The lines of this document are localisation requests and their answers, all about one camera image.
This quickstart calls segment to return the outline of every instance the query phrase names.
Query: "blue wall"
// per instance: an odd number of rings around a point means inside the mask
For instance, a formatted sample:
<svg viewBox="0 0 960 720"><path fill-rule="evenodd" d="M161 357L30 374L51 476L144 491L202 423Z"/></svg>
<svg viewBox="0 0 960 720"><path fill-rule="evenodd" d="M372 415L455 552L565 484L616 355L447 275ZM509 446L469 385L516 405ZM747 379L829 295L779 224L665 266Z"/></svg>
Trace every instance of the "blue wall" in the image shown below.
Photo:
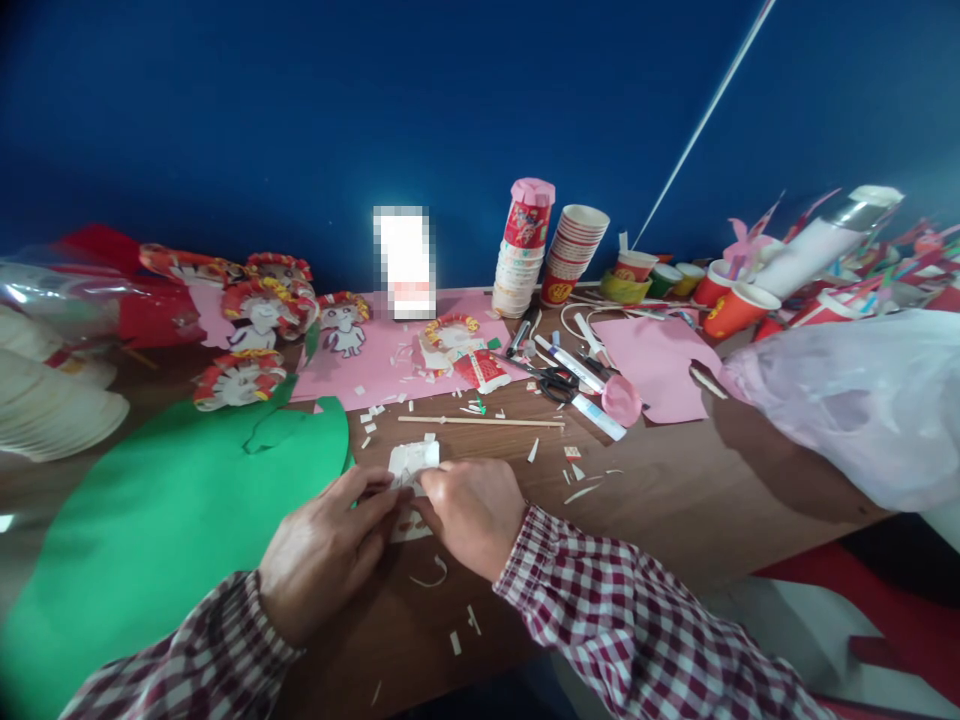
<svg viewBox="0 0 960 720"><path fill-rule="evenodd" d="M96 221L366 289L372 206L429 205L441 284L489 285L533 175L613 218L596 274L760 4L24 3L3 28L0 251Z"/></svg>
<svg viewBox="0 0 960 720"><path fill-rule="evenodd" d="M782 237L865 183L907 194L884 237L960 222L960 3L778 0L638 247L715 255L786 188Z"/></svg>

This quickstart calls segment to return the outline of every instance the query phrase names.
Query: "paper cup stack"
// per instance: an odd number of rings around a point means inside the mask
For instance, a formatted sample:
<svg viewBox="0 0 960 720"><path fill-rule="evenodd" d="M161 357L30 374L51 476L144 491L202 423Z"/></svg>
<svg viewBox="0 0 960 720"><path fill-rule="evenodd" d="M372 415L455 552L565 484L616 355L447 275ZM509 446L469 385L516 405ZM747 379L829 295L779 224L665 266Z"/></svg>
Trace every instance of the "paper cup stack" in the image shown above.
<svg viewBox="0 0 960 720"><path fill-rule="evenodd" d="M603 239L610 217L586 205L567 205L547 255L547 273L540 290L545 307L563 305Z"/></svg>
<svg viewBox="0 0 960 720"><path fill-rule="evenodd" d="M521 178L510 190L513 203L493 285L493 309L504 317L520 317L530 306L546 252L556 192L553 185L538 178Z"/></svg>
<svg viewBox="0 0 960 720"><path fill-rule="evenodd" d="M0 348L98 388L109 386L117 374L117 369L103 360L65 352L57 333L4 305L0 305Z"/></svg>
<svg viewBox="0 0 960 720"><path fill-rule="evenodd" d="M130 403L53 368L0 349L0 450L47 462L107 438Z"/></svg>

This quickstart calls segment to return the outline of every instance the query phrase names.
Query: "hand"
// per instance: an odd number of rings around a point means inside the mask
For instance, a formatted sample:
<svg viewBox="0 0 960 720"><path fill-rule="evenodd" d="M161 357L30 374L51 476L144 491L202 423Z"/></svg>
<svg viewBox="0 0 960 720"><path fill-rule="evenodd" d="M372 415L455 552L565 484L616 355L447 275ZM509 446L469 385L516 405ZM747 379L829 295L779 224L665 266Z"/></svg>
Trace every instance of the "hand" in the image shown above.
<svg viewBox="0 0 960 720"><path fill-rule="evenodd" d="M306 643L370 577L400 499L392 480L384 468L352 467L280 523L260 561L260 605L290 645Z"/></svg>
<svg viewBox="0 0 960 720"><path fill-rule="evenodd" d="M510 559L526 505L517 478L502 460L443 462L424 470L426 497L414 507L453 556L491 583Z"/></svg>

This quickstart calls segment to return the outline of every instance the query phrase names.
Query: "bamboo skewer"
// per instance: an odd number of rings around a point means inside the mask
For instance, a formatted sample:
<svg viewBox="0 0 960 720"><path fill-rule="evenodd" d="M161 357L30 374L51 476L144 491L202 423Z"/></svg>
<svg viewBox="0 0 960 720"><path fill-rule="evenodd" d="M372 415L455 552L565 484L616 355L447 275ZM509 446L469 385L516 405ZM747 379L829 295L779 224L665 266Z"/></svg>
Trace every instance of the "bamboo skewer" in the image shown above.
<svg viewBox="0 0 960 720"><path fill-rule="evenodd" d="M460 423L462 425L527 425L529 427L566 427L566 423L555 422L553 420L498 420L481 418L448 418L448 417L416 417L413 415L401 415L397 418L400 422L435 422L443 425L444 423Z"/></svg>

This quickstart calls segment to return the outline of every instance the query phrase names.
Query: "person's left hand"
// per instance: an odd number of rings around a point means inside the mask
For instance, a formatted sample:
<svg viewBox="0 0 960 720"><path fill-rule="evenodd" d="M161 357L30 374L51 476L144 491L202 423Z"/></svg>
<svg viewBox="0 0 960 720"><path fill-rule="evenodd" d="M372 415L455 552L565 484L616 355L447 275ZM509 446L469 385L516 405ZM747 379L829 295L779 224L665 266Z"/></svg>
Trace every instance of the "person's left hand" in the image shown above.
<svg viewBox="0 0 960 720"><path fill-rule="evenodd" d="M409 492L388 490L392 480L385 468L357 465L280 523L260 561L260 604L290 645L302 647L370 577L391 511Z"/></svg>

